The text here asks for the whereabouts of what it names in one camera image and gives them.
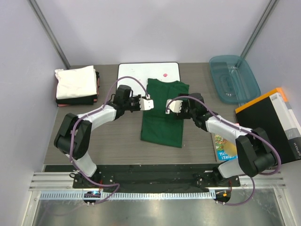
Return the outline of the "green polo t shirt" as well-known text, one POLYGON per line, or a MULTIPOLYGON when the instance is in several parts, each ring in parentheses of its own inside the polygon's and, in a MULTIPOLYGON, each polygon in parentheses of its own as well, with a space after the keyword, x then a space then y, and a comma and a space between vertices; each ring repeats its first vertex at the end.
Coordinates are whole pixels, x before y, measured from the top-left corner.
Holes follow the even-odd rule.
POLYGON ((189 85, 181 81, 162 82, 148 79, 147 92, 154 102, 154 108, 143 112, 140 138, 158 145, 182 147, 184 121, 166 113, 166 102, 179 94, 188 94, 189 85))

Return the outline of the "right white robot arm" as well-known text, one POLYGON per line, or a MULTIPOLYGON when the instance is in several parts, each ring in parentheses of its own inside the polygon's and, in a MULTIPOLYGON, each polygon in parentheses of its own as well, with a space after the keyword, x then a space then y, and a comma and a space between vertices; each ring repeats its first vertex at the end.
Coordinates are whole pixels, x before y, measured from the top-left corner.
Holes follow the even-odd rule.
POLYGON ((246 175, 271 176, 281 167, 281 158, 261 128, 250 129, 236 125, 205 105, 199 93, 181 95, 166 102, 166 113, 173 112, 181 119, 191 119, 198 128, 219 135, 233 144, 237 158, 228 160, 213 169, 212 179, 218 186, 231 177, 246 175))

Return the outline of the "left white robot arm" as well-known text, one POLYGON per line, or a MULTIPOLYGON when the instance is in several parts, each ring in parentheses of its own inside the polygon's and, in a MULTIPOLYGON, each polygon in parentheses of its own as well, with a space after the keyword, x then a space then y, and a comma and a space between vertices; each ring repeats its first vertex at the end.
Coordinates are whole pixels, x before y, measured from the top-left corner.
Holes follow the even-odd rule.
POLYGON ((144 99, 141 94, 134 96, 132 89, 126 85, 120 85, 113 95, 114 98, 93 111, 78 115, 66 114, 54 139, 54 146, 79 171, 75 180, 87 187, 97 187, 101 182, 100 170, 88 153, 92 131, 120 118, 126 111, 140 111, 140 101, 144 99))

